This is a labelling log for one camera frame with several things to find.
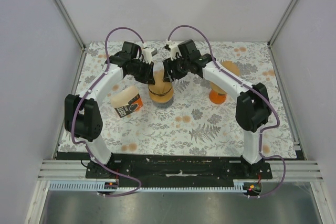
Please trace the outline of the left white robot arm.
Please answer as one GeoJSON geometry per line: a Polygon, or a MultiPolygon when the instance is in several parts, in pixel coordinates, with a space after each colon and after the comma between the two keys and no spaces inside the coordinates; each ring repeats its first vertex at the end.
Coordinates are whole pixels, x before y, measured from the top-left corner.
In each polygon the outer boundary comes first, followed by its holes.
{"type": "Polygon", "coordinates": [[[102,72],[89,84],[87,91],[65,98],[65,130],[71,133],[75,145],[85,145],[91,160],[99,164],[98,173],[104,178],[112,177],[116,166],[109,161],[112,154],[101,136],[103,120],[99,105],[112,87],[127,75],[140,83],[153,84],[152,57],[156,54],[157,49],[145,43],[139,46],[124,42],[120,51],[107,56],[102,72]]]}

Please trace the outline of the brown paper coffee filter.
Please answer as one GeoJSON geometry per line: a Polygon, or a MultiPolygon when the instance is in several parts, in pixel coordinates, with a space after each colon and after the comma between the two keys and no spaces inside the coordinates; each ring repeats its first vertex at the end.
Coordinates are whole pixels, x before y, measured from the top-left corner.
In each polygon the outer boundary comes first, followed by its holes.
{"type": "Polygon", "coordinates": [[[157,71],[154,74],[155,84],[154,85],[150,84],[148,86],[150,90],[152,90],[155,93],[159,93],[159,94],[163,92],[167,92],[170,88],[172,88],[173,90],[173,86],[171,82],[163,81],[163,74],[164,74],[163,71],[157,71]]]}

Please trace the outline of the orange glass carafe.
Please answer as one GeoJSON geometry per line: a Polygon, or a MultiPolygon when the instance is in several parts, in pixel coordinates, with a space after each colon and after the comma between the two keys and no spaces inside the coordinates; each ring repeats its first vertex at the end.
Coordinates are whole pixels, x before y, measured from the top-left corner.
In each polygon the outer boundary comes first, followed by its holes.
{"type": "Polygon", "coordinates": [[[223,104],[226,101],[227,94],[221,94],[215,90],[211,90],[208,97],[214,104],[223,104]]]}

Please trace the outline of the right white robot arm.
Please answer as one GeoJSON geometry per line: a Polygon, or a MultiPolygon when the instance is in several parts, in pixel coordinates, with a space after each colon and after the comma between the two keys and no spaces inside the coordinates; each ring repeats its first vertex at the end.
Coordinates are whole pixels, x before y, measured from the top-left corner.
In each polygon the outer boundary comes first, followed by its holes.
{"type": "Polygon", "coordinates": [[[271,114],[265,85],[243,81],[220,66],[210,54],[202,55],[192,40],[181,43],[167,40],[164,48],[170,52],[170,57],[163,61],[164,82],[180,80],[192,73],[218,86],[236,101],[235,119],[243,129],[242,158],[246,161],[241,164],[240,172],[245,178],[254,178],[259,173],[257,163],[262,159],[257,133],[268,123],[271,114]]]}

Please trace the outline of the grey glass dripper cone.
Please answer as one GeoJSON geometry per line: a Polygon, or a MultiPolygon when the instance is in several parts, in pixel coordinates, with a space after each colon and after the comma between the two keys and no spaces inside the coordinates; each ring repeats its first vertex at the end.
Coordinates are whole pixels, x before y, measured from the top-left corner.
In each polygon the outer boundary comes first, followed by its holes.
{"type": "Polygon", "coordinates": [[[153,92],[152,90],[149,89],[149,92],[155,96],[158,96],[158,97],[163,97],[163,96],[166,96],[168,93],[170,93],[170,91],[172,91],[172,88],[170,88],[167,92],[163,92],[163,93],[155,93],[153,92]]]}

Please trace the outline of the coffee filter package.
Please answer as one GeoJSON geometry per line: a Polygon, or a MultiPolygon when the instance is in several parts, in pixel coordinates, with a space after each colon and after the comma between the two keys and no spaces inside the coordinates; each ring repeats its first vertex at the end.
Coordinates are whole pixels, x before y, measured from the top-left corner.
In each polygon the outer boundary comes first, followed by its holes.
{"type": "Polygon", "coordinates": [[[142,99],[136,86],[127,87],[112,96],[110,102],[120,118],[130,115],[143,107],[142,99]]]}

